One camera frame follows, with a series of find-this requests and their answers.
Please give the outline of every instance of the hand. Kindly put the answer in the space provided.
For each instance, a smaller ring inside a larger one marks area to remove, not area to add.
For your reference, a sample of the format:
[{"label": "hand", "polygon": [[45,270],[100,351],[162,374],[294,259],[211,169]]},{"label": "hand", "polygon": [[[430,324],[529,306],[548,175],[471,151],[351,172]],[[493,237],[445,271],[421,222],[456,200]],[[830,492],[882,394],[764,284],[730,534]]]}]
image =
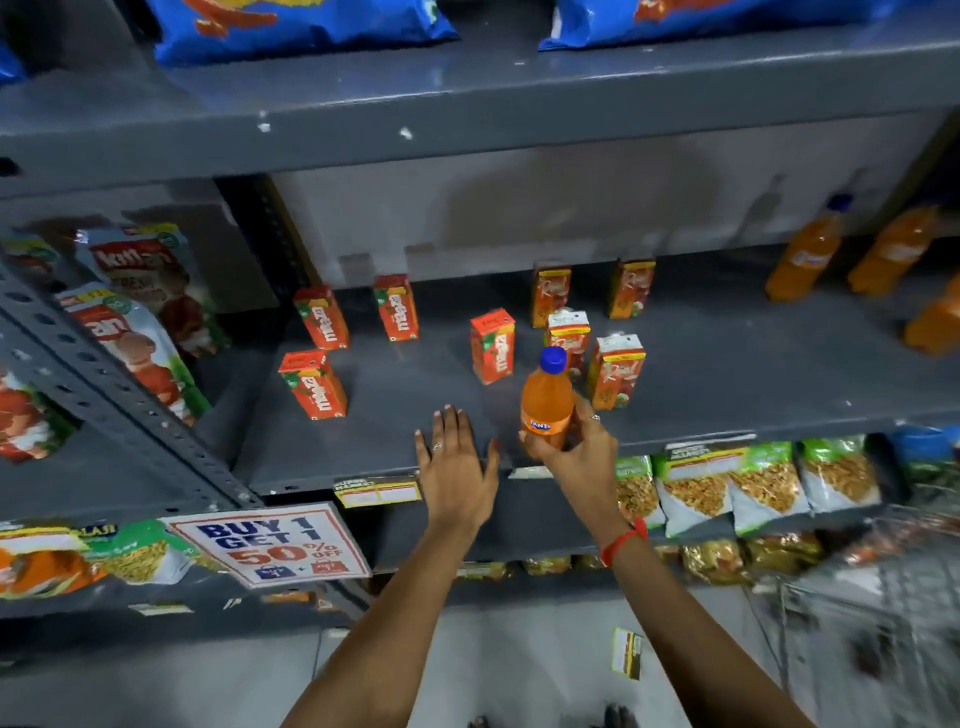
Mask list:
[{"label": "hand", "polygon": [[616,438],[593,417],[588,400],[577,397],[575,419],[583,442],[570,452],[549,445],[543,438],[520,431],[520,442],[543,461],[560,483],[560,489],[583,522],[593,541],[603,548],[629,529],[616,503]]},{"label": "hand", "polygon": [[470,419],[449,404],[433,413],[433,442],[427,449],[423,433],[417,430],[417,461],[420,488],[429,513],[427,528],[467,529],[476,535],[493,512],[493,499],[500,478],[500,449],[491,440],[487,449],[487,471],[473,446]]}]

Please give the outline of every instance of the juice carton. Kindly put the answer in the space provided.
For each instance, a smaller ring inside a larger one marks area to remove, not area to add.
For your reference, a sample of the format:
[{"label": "juice carton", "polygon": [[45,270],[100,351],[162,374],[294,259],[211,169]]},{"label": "juice carton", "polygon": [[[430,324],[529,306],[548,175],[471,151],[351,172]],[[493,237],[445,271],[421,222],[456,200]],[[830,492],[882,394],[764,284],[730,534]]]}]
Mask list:
[{"label": "juice carton", "polygon": [[391,341],[409,341],[420,337],[420,322],[414,307],[414,292],[405,274],[378,276],[373,294],[380,308],[380,318]]},{"label": "juice carton", "polygon": [[350,344],[350,334],[344,314],[328,285],[315,288],[301,288],[294,296],[294,305],[303,319],[307,333],[317,345],[317,349],[346,349]]},{"label": "juice carton", "polygon": [[654,282],[655,260],[617,260],[610,287],[612,319],[632,319],[647,304]]},{"label": "juice carton", "polygon": [[630,403],[646,355],[636,334],[615,333],[597,338],[587,374],[593,409],[619,409]]},{"label": "juice carton", "polygon": [[473,371],[490,384],[514,373],[514,318],[502,308],[470,320]]},{"label": "juice carton", "polygon": [[333,373],[326,352],[319,349],[289,352],[283,356],[277,371],[311,420],[347,415],[347,394]]},{"label": "juice carton", "polygon": [[579,379],[584,375],[589,340],[590,324],[586,311],[564,308],[547,318],[543,345],[560,347],[566,351],[566,370],[571,379]]},{"label": "juice carton", "polygon": [[547,318],[566,305],[569,295],[569,268],[538,268],[534,271],[534,328],[545,327]]}]

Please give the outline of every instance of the gray metal shelf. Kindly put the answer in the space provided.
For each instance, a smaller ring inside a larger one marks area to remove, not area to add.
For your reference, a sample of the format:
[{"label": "gray metal shelf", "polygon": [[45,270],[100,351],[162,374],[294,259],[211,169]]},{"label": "gray metal shelf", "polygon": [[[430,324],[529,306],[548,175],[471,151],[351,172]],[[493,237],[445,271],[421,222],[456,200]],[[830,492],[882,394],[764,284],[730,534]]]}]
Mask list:
[{"label": "gray metal shelf", "polygon": [[163,71],[131,53],[0,90],[0,197],[949,108],[960,18],[538,54],[546,4],[459,42]]},{"label": "gray metal shelf", "polygon": [[[648,309],[626,322],[602,310],[610,265],[574,269],[570,304],[588,311],[594,334],[632,331],[648,351],[630,406],[603,415],[621,454],[715,433],[801,440],[960,417],[957,355],[929,358],[898,338],[901,322],[944,289],[949,266],[922,267],[879,301],[828,279],[805,301],[774,304],[763,282],[779,254],[755,248],[662,258]],[[251,490],[289,495],[414,469],[414,430],[429,430],[432,412],[448,402],[467,410],[478,447],[500,439],[504,469],[530,464],[516,441],[520,390],[542,345],[527,323],[529,273],[413,287],[421,339],[393,345],[369,289],[338,293],[351,343],[330,359],[348,394],[344,419],[310,421],[280,376],[268,375],[234,468]],[[484,387],[471,368],[468,320],[501,305],[517,320],[516,374]],[[281,350],[310,346],[300,321],[292,322]]]}]

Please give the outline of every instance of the plastic bottle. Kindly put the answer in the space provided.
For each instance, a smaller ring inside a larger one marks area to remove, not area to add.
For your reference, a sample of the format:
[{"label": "plastic bottle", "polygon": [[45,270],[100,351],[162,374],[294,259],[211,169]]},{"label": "plastic bottle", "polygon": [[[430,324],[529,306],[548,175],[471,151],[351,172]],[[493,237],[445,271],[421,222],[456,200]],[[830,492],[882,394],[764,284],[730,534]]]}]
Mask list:
[{"label": "plastic bottle", "polygon": [[852,195],[833,195],[820,217],[807,223],[790,241],[767,279],[771,301],[797,301],[810,292],[843,240],[843,215]]},{"label": "plastic bottle", "polygon": [[926,252],[936,234],[939,205],[911,207],[880,231],[873,247],[850,271],[853,293],[882,296]]},{"label": "plastic bottle", "polygon": [[954,276],[939,301],[906,325],[903,341],[933,356],[960,344],[960,276]]},{"label": "plastic bottle", "polygon": [[[576,403],[573,384],[566,373],[566,351],[562,347],[544,347],[540,368],[529,375],[523,385],[520,397],[523,429],[562,449]],[[529,447],[526,449],[531,457],[536,457]]]}]

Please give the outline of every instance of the fanta bottle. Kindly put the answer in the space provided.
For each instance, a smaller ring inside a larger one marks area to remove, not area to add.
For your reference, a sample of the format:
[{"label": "fanta bottle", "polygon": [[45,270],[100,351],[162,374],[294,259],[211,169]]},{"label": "fanta bottle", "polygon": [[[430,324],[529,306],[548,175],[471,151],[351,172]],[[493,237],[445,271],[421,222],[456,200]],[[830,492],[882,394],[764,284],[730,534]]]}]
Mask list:
[{"label": "fanta bottle", "polygon": [[960,276],[954,276],[937,303],[906,325],[903,340],[934,356],[960,344]]},{"label": "fanta bottle", "polygon": [[[527,377],[520,397],[520,419],[523,429],[563,449],[570,417],[577,400],[573,384],[566,373],[566,350],[544,347],[540,368]],[[531,457],[537,457],[524,446]]]},{"label": "fanta bottle", "polygon": [[930,246],[939,217],[939,205],[912,207],[898,215],[850,271],[847,283],[851,291],[868,296],[890,293]]},{"label": "fanta bottle", "polygon": [[852,195],[833,195],[825,212],[793,236],[767,279],[765,289],[771,301],[797,301],[810,292],[840,247],[843,215],[852,201]]}]

